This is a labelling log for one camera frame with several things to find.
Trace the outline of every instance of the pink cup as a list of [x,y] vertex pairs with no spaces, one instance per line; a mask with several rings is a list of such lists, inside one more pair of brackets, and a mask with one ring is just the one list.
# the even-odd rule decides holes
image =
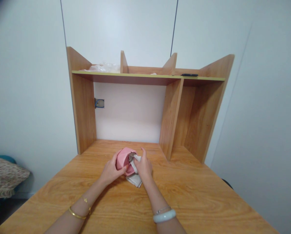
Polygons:
[[[120,170],[122,169],[124,166],[129,165],[129,154],[131,152],[137,153],[135,150],[130,149],[128,147],[123,148],[119,154],[117,155],[117,159],[116,159],[116,169]],[[131,174],[133,174],[135,171],[133,170],[133,167],[131,165],[128,166],[127,171],[125,173],[126,176],[130,176]]]

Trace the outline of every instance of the person's left hand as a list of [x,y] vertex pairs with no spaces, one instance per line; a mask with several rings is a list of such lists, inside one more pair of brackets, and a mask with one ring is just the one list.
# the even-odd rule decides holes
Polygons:
[[127,170],[127,166],[124,166],[122,169],[117,170],[116,169],[116,159],[117,159],[117,155],[119,154],[121,150],[117,151],[114,155],[113,158],[108,161],[106,163],[106,165],[104,166],[104,169],[102,171],[102,174],[100,176],[100,180],[105,183],[105,185],[109,185],[110,183],[112,183],[114,180],[116,180],[118,177],[120,177],[121,175],[123,175],[126,170]]

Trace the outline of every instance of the white wall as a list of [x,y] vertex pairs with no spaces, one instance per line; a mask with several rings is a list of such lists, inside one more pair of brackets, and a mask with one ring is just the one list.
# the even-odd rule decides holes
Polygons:
[[291,0],[259,9],[211,168],[290,234]]
[[[66,43],[92,63],[162,67],[169,59],[177,0],[62,0]],[[97,138],[158,142],[165,86],[95,83]]]
[[36,192],[77,155],[60,1],[0,2],[0,154]]
[[256,0],[179,0],[172,52],[177,67],[202,68],[228,54],[235,54],[205,164],[210,166],[241,64]]

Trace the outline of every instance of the hand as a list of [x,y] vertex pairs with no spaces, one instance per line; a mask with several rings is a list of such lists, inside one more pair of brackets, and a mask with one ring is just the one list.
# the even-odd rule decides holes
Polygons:
[[138,174],[140,175],[140,178],[142,182],[151,179],[152,178],[152,164],[146,157],[146,151],[144,148],[141,148],[143,151],[143,155],[141,157],[141,161],[138,162],[138,160],[133,159],[137,169],[138,169]]
[[117,155],[119,154],[121,150],[117,151],[114,155],[113,158],[108,161],[106,163],[106,165],[104,166],[104,169],[102,171],[102,174],[100,176],[100,180],[105,183],[105,185],[109,185],[110,183],[112,183],[114,180],[116,180],[118,177],[120,177],[121,175],[123,175],[126,170],[127,170],[127,166],[124,166],[122,169],[117,170],[116,169],[116,159],[117,159]]

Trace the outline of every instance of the wood grain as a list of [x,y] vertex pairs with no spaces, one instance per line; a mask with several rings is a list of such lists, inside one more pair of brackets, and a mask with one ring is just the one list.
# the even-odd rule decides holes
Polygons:
[[195,87],[183,87],[173,147],[184,146],[190,123]]
[[124,51],[120,51],[120,73],[129,73]]
[[234,55],[227,55],[200,69],[202,76],[225,78],[224,82],[196,87],[189,129],[184,146],[201,163],[204,163],[206,158],[233,60]]
[[73,74],[73,90],[77,146],[82,154],[97,138],[93,82]]
[[131,74],[160,74],[163,68],[156,67],[136,67],[136,66],[128,66],[129,73]]
[[91,63],[72,47],[67,47],[74,121],[78,153],[84,152],[96,139],[93,82],[72,73],[72,70],[89,69]]
[[224,81],[220,77],[185,77],[171,75],[148,75],[148,74],[125,74],[125,73],[107,73],[107,72],[90,72],[90,71],[72,71],[87,80],[101,83],[115,84],[133,84],[133,85],[164,85],[167,86],[177,79],[184,79],[186,86],[202,86],[214,82]]
[[161,75],[175,75],[177,63],[177,53],[173,53],[172,56],[168,59],[168,61],[163,66],[163,69],[160,71]]
[[[158,144],[97,140],[76,156],[0,226],[0,234],[43,233],[97,180],[105,163],[123,147],[147,150],[153,178],[187,233],[278,233],[206,165],[184,147],[170,162]],[[156,233],[142,185],[123,177],[107,187],[86,220],[85,233]]]
[[159,145],[161,146],[167,160],[170,160],[171,157],[182,87],[183,79],[176,81],[166,87]]
[[176,68],[175,75],[182,75],[182,74],[198,74],[200,76],[200,70],[198,69],[184,69],[184,68]]

